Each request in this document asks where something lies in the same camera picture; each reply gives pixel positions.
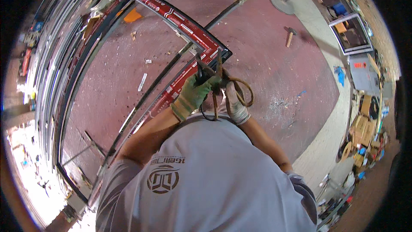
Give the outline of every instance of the metal rod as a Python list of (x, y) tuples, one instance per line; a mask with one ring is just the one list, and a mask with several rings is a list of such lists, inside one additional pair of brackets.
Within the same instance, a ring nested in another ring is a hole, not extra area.
[(77, 153), (75, 156), (73, 156), (70, 160), (66, 161), (62, 167), (66, 166), (67, 164), (69, 164), (70, 162), (72, 162), (75, 158), (77, 158), (80, 154), (82, 154), (83, 152), (85, 152), (87, 149), (89, 149), (91, 146), (87, 146), (86, 148), (84, 148), (81, 152)]

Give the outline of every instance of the wooden block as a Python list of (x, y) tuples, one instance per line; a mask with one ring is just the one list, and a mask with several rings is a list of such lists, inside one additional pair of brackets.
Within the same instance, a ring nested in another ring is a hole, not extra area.
[(335, 28), (337, 30), (338, 33), (344, 33), (347, 31), (345, 25), (343, 23), (338, 23), (335, 25)]
[(375, 62), (375, 59), (373, 59), (372, 56), (369, 53), (368, 53), (368, 59), (369, 59), (370, 65), (373, 67), (373, 69), (378, 74), (378, 76), (381, 76), (381, 72), (379, 71), (379, 68), (378, 68), (378, 65)]

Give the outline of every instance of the blue object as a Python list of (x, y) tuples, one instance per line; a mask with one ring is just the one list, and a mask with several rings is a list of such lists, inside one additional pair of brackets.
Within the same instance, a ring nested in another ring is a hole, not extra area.
[(44, 24), (44, 22), (37, 22), (37, 23), (34, 25), (33, 30), (34, 30), (35, 32), (39, 32), (39, 31), (42, 29), (43, 24)]
[(335, 69), (335, 74), (337, 74), (337, 79), (339, 81), (339, 83), (342, 85), (342, 87), (344, 86), (345, 83), (345, 74), (343, 73), (343, 70), (341, 67), (337, 67), (334, 66), (333, 67)]
[(359, 173), (358, 178), (359, 178), (359, 179), (362, 179), (364, 176), (365, 176), (365, 172), (362, 171), (361, 173)]
[(306, 93), (306, 91), (304, 90), (304, 91), (302, 91), (301, 93), (299, 93), (297, 96), (299, 97), (299, 96), (301, 96), (302, 94), (304, 94), (304, 93)]
[(359, 150), (359, 154), (360, 154), (360, 155), (365, 154), (365, 152), (366, 152), (366, 148), (362, 148), (362, 149)]
[(346, 10), (345, 6), (342, 2), (337, 3), (336, 5), (332, 6), (333, 10), (335, 11), (336, 15), (347, 15), (349, 12)]
[(382, 157), (384, 157), (384, 155), (385, 155), (385, 150), (382, 150), (381, 157), (379, 158), (379, 161), (382, 159)]

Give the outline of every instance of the glove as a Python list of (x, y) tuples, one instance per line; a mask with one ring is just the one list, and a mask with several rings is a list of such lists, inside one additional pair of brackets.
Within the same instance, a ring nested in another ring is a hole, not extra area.
[(227, 101), (229, 101), (229, 109), (227, 113), (230, 118), (235, 122), (236, 125), (241, 125), (244, 122), (248, 121), (250, 118), (250, 113), (248, 108), (242, 105), (236, 95), (236, 90), (234, 88), (233, 82), (229, 82), (226, 85), (225, 95)]
[(170, 105), (175, 116), (180, 121), (185, 121), (194, 110), (200, 107), (206, 95), (212, 90), (212, 87), (218, 85), (221, 80), (219, 76), (215, 75), (202, 85), (195, 86), (196, 75), (187, 78), (180, 95), (176, 101)]

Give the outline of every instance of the debris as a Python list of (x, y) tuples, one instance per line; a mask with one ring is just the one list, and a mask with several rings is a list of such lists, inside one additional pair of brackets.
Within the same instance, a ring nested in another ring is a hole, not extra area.
[(147, 77), (147, 73), (144, 73), (144, 74), (143, 74), (142, 81), (140, 82), (140, 85), (139, 85), (139, 88), (137, 89), (137, 91), (142, 91), (143, 84), (144, 84), (145, 81), (146, 81), (146, 77)]
[(137, 33), (137, 31), (134, 31), (134, 32), (131, 32), (131, 34), (130, 34), (130, 36), (131, 36), (131, 39), (133, 40), (133, 41), (135, 41), (136, 40), (136, 33)]
[(123, 18), (123, 20), (127, 23), (132, 23), (134, 21), (136, 21), (137, 19), (142, 18), (143, 16), (136, 12), (136, 8), (134, 8), (132, 11), (130, 11), (130, 13), (128, 13), (125, 18)]
[(342, 67), (340, 66), (334, 66), (333, 67), (335, 69), (335, 74), (337, 74), (337, 79), (338, 82), (344, 86), (344, 82), (345, 82), (345, 74), (343, 73)]
[(301, 93), (299, 93), (297, 96), (300, 98), (302, 96), (302, 94), (306, 93), (305, 90), (303, 90)]

